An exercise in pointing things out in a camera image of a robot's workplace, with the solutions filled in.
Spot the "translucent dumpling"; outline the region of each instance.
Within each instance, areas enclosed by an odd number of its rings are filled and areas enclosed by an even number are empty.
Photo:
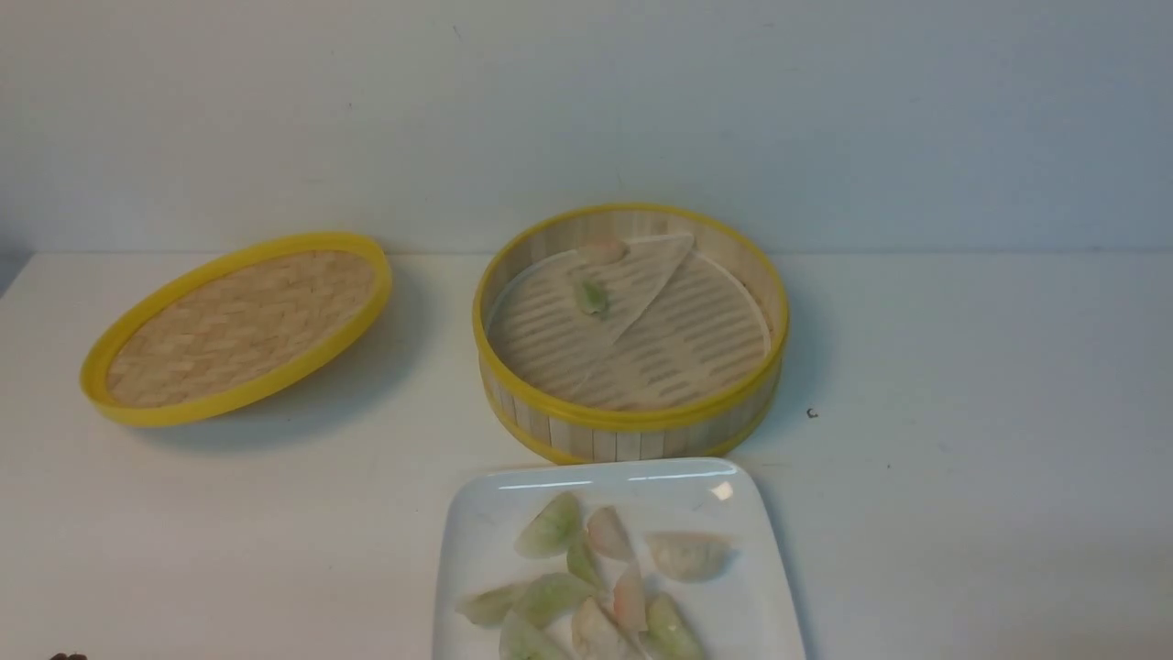
[[[522,530],[514,550],[527,559],[562,554],[579,520],[578,499],[571,492],[560,494]]]
[[[657,594],[647,606],[647,632],[639,634],[639,641],[652,660],[705,660],[700,642],[666,593]]]
[[[516,583],[468,597],[456,605],[456,612],[477,626],[496,626],[528,586],[529,583]]]
[[[595,586],[570,573],[549,573],[530,583],[513,611],[538,628],[595,596]]]
[[[694,532],[647,535],[656,569],[680,583],[703,583],[725,567],[730,544],[720,537]]]
[[[497,651],[501,660],[570,660],[552,639],[516,612],[506,614]]]
[[[643,660],[594,598],[588,598],[570,619],[570,638],[582,660]]]
[[[613,506],[604,506],[586,519],[586,543],[595,552],[609,559],[631,562],[636,557]]]

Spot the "dumpling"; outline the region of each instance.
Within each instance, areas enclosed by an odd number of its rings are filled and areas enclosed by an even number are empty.
[[[516,612],[506,614],[497,652],[501,660],[570,660],[552,639]]]
[[[456,605],[456,612],[477,626],[496,626],[504,620],[509,608],[526,593],[528,586],[529,583],[515,583],[470,596]]]
[[[619,632],[594,598],[570,619],[570,639],[582,660],[643,660],[643,654]]]
[[[570,547],[567,549],[567,571],[579,580],[595,585],[595,588],[601,592],[606,590],[606,585],[598,577],[598,570],[595,567],[595,553],[586,545],[586,538],[582,532],[575,535]]]
[[[595,552],[610,559],[631,562],[636,558],[613,506],[604,506],[586,519],[586,543]]]
[[[615,620],[625,631],[638,633],[647,630],[644,612],[644,577],[639,565],[631,564],[615,583]]]
[[[608,265],[628,253],[628,244],[618,238],[602,238],[578,245],[578,256],[591,265]]]
[[[578,498],[571,492],[556,496],[535,517],[514,544],[517,554],[527,559],[544,559],[562,554],[578,531]]]
[[[595,596],[595,586],[569,573],[549,573],[530,583],[513,611],[538,628]]]
[[[652,660],[705,660],[704,648],[666,593],[657,594],[647,606],[647,632],[640,633],[639,642]]]
[[[720,537],[694,532],[647,535],[656,569],[680,583],[703,583],[721,572],[730,544]]]

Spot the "white table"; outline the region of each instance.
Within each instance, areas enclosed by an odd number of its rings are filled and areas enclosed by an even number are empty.
[[[541,463],[482,400],[487,258],[393,258],[372,332],[244,411],[104,421],[90,343],[205,258],[38,254],[0,298],[0,658],[428,658],[449,498]],[[785,383],[731,458],[809,658],[1173,658],[1173,254],[778,263]]]

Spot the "yellow plastic rim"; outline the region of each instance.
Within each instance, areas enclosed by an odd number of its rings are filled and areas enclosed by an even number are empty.
[[[686,217],[699,224],[704,224],[711,229],[720,231],[726,236],[733,238],[740,243],[745,249],[747,249],[754,257],[761,261],[766,267],[767,272],[774,279],[777,285],[778,297],[779,297],[779,308],[781,309],[782,321],[780,332],[773,338],[769,346],[769,354],[766,355],[766,360],[761,362],[754,372],[746,376],[743,381],[734,383],[727,389],[717,393],[710,397],[703,399],[698,402],[691,404],[680,406],[676,408],[666,408],[663,410],[643,410],[643,411],[618,411],[618,410],[598,410],[594,408],[588,408],[576,403],[571,403],[557,397],[550,396],[537,388],[530,386],[529,383],[522,381],[516,374],[509,370],[508,367],[501,362],[497,354],[493,351],[489,345],[489,338],[484,332],[484,322],[481,320],[481,308],[484,298],[484,290],[488,286],[489,277],[501,264],[501,260],[508,254],[515,246],[528,240],[535,233],[544,231],[548,226],[557,224],[560,222],[565,222],[568,219],[583,216],[592,215],[606,211],[618,211],[618,210],[649,210],[649,211],[660,211],[678,215],[680,217]],[[489,265],[484,268],[484,274],[481,275],[481,281],[476,286],[476,295],[473,299],[473,336],[476,340],[476,351],[484,359],[484,362],[489,366],[489,370],[494,376],[501,382],[501,385],[514,396],[522,400],[529,407],[544,413],[551,417],[557,417],[571,424],[577,424],[582,427],[591,427],[595,429],[602,429],[608,431],[616,431],[621,434],[637,434],[643,431],[659,431],[663,429],[672,429],[677,427],[689,427],[698,422],[708,420],[728,410],[739,403],[747,400],[758,388],[765,385],[765,381],[769,377],[771,369],[775,367],[782,358],[782,348],[786,346],[786,339],[789,334],[789,306],[786,300],[786,288],[782,286],[782,278],[778,274],[778,270],[774,264],[769,260],[765,252],[761,251],[758,245],[752,240],[726,226],[725,224],[698,212],[693,212],[685,209],[678,209],[674,206],[666,206],[662,204],[647,204],[647,203],[631,203],[631,204],[603,204],[597,206],[585,206],[576,209],[572,211],[564,212],[562,215],[556,215],[549,219],[540,222],[534,226],[527,229],[526,231],[517,234],[513,240],[510,240],[501,251],[497,252]],[[550,448],[547,451],[537,451],[542,456],[547,456]]]
[[[530,436],[513,420],[509,420],[509,417],[504,414],[504,411],[501,410],[501,406],[493,397],[493,393],[489,392],[488,386],[484,386],[483,381],[481,382],[481,385],[484,387],[484,396],[489,400],[489,408],[491,408],[493,414],[497,416],[497,421],[500,421],[501,426],[506,428],[506,431],[509,431],[510,436],[517,438],[517,441],[521,444],[526,445],[526,448],[529,449],[531,453],[536,454],[537,456],[541,456],[542,458],[549,461],[550,463],[554,463],[555,465],[583,465],[588,463],[595,463],[594,461],[586,461],[585,458],[575,456],[572,454],[567,454],[564,451],[556,450],[552,447],[548,445],[547,443],[543,443],[542,441],[538,441],[534,436]],[[733,448],[745,442],[745,440],[748,438],[750,435],[753,434],[753,431],[761,424],[762,420],[766,419],[766,415],[769,414],[769,409],[773,407],[774,403],[774,393],[777,390],[778,390],[778,381],[774,381],[774,385],[771,386],[769,388],[769,400],[767,400],[766,406],[761,407],[761,410],[753,416],[753,420],[751,420],[750,423],[746,424],[733,437],[714,447],[713,449],[706,451],[704,456],[725,456],[726,454],[733,451]]]
[[[106,387],[107,372],[122,347],[156,313],[204,284],[264,260],[311,250],[334,250],[361,257],[374,271],[374,286],[362,307],[333,335],[272,372],[206,397],[158,408],[127,407]],[[81,389],[106,417],[129,427],[172,427],[223,415],[256,403],[305,379],[354,343],[378,318],[391,295],[392,277],[387,257],[378,243],[345,232],[300,233],[259,243],[225,254],[165,284],[130,307],[114,321],[86,356],[81,367]]]

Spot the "square plate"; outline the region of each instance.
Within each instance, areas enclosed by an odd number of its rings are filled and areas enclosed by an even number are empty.
[[[469,482],[448,509],[433,660],[499,656],[499,631],[479,628],[457,614],[461,598],[567,570],[564,554],[529,560],[513,547],[522,529],[562,491],[575,492],[584,520],[599,506],[616,508],[649,593],[665,591],[676,599],[710,658],[805,660],[786,570],[758,488],[744,470],[717,458],[524,470]],[[656,531],[721,535],[731,539],[734,557],[721,576],[707,583],[674,583],[656,572],[644,543],[644,535]],[[603,558],[598,564],[603,579],[613,585],[623,564]],[[601,605],[609,608],[610,597]],[[547,632],[571,652],[569,615]]]

